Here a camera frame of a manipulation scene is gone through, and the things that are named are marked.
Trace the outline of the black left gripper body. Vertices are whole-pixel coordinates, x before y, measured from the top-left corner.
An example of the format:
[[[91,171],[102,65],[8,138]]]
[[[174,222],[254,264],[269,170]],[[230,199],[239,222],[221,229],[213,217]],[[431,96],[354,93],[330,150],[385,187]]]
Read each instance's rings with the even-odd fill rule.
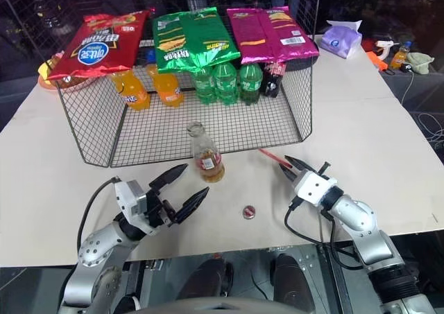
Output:
[[[174,224],[180,224],[178,212],[172,207],[168,200],[160,198],[160,190],[150,187],[146,193],[146,212],[145,218],[152,228],[167,224],[168,227]]]

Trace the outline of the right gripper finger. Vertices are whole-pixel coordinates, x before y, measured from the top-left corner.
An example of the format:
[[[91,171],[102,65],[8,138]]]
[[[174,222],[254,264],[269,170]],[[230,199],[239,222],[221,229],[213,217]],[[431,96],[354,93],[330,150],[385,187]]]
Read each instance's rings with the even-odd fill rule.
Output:
[[[293,171],[291,171],[289,168],[287,168],[286,166],[280,164],[279,165],[280,169],[282,170],[282,172],[284,173],[285,177],[291,182],[291,183],[296,183],[300,180],[300,178],[298,177],[298,175],[296,173],[294,173]]]
[[[309,171],[314,171],[314,169],[308,165],[307,163],[305,163],[304,161],[297,159],[295,157],[291,157],[288,155],[285,155],[284,158],[294,167],[296,167],[299,171],[302,171],[304,169],[307,169]]]

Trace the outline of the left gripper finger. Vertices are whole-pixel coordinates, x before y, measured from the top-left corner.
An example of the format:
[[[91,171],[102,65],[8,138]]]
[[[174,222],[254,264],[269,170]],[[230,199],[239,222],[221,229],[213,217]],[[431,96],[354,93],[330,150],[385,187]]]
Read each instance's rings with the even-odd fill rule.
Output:
[[[207,186],[199,192],[193,194],[183,205],[182,208],[175,214],[174,223],[181,224],[190,215],[199,208],[202,201],[206,198],[210,188]]]
[[[173,168],[170,168],[169,170],[156,177],[148,185],[151,189],[162,189],[167,184],[171,184],[172,182],[176,181],[187,167],[188,164],[180,164],[174,166]]]

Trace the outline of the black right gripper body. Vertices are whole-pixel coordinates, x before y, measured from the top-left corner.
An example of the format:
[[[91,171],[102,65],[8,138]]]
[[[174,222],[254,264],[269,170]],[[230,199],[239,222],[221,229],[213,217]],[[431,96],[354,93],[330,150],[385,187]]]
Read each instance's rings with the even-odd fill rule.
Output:
[[[316,170],[314,167],[312,167],[314,169],[315,174],[321,176],[322,178],[328,180],[329,177],[325,174],[326,170],[330,167],[330,164],[328,162],[325,162],[318,170]],[[298,177],[300,178],[300,180],[302,179],[302,172],[303,171],[308,171],[307,169],[304,169],[302,171],[299,171],[299,173],[297,174]]]

